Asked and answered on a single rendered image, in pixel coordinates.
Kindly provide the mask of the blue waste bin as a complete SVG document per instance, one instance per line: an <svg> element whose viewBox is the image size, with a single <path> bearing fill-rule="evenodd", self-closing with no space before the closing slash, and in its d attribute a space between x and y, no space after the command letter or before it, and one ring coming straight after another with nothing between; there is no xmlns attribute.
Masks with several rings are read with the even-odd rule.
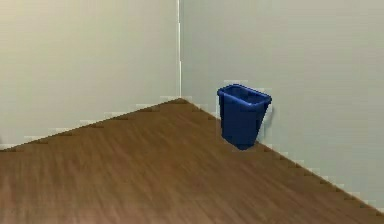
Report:
<svg viewBox="0 0 384 224"><path fill-rule="evenodd" d="M222 87L217 96L222 137L239 150L252 147L272 97L241 84Z"/></svg>

